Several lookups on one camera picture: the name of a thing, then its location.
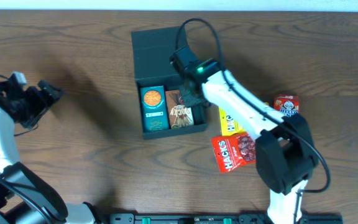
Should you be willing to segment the red Hello Panda box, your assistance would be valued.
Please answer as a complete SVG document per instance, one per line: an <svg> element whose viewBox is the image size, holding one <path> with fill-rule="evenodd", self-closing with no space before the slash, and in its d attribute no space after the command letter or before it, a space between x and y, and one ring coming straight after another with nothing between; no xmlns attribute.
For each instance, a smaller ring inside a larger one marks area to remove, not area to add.
<svg viewBox="0 0 358 224"><path fill-rule="evenodd" d="M299 113L299 97L295 95L277 95L274 98L273 107L285 116L291 117Z"/></svg>

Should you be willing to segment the brown Pocky snack box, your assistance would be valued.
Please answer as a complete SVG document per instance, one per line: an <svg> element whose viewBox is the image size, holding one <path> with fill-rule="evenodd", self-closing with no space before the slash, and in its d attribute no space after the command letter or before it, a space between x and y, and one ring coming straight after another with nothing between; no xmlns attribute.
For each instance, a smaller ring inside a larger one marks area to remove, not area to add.
<svg viewBox="0 0 358 224"><path fill-rule="evenodd" d="M171 129L185 128L194 125L192 110L185 106L179 90L166 91L165 98Z"/></svg>

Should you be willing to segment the black gift box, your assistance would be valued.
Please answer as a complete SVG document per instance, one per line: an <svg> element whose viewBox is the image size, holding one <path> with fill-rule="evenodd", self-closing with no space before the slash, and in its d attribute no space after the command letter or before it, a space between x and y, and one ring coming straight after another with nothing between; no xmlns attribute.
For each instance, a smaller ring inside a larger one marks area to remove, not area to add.
<svg viewBox="0 0 358 224"><path fill-rule="evenodd" d="M165 91L179 90L183 80L169 62L175 50L178 27L133 31L134 81L139 96L142 137L157 139L190 133L200 133L207 128L206 112L202 106L192 107L195 123L178 129L149 131L146 128L142 88L162 86Z"/></svg>

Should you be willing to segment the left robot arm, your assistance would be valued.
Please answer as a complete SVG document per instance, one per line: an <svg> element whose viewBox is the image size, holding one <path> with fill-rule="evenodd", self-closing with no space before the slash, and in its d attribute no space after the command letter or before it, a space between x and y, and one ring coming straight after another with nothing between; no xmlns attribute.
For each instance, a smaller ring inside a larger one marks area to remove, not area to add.
<svg viewBox="0 0 358 224"><path fill-rule="evenodd" d="M27 86L21 73L0 81L0 223L100 223L86 202L65 203L57 191L26 167L16 146L15 125L28 132L63 95L45 80Z"/></svg>

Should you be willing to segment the yellow Hacks candy bag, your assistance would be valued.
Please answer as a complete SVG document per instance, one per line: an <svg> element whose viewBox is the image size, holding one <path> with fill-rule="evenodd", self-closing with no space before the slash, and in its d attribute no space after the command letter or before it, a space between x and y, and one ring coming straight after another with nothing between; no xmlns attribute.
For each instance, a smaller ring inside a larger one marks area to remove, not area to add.
<svg viewBox="0 0 358 224"><path fill-rule="evenodd" d="M220 107L218 109L222 136L246 133L245 129L231 115L227 114Z"/></svg>

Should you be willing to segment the teal cookie box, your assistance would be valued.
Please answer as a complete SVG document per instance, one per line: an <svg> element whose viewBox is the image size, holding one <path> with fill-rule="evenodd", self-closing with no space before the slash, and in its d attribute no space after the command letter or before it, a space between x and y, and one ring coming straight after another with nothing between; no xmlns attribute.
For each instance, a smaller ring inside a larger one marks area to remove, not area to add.
<svg viewBox="0 0 358 224"><path fill-rule="evenodd" d="M145 130L154 132L169 129L164 87L143 87L140 96Z"/></svg>

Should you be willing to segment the red Hacks candy bag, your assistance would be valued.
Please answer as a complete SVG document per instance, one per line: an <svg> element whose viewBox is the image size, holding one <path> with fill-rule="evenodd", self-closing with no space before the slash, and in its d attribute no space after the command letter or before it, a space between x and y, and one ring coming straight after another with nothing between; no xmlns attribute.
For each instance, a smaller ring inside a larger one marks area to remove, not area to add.
<svg viewBox="0 0 358 224"><path fill-rule="evenodd" d="M211 139L220 173L256 163L255 141L247 133Z"/></svg>

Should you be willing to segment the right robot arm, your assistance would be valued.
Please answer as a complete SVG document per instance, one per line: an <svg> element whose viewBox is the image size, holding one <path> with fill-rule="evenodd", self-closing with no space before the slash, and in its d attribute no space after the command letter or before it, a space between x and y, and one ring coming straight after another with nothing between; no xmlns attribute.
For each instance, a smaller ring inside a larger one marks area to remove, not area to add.
<svg viewBox="0 0 358 224"><path fill-rule="evenodd" d="M255 142L256 168L270 189L267 215L272 223L299 223L303 194L321 162L306 119L286 116L243 87L216 60L179 63L175 70L187 88L229 113Z"/></svg>

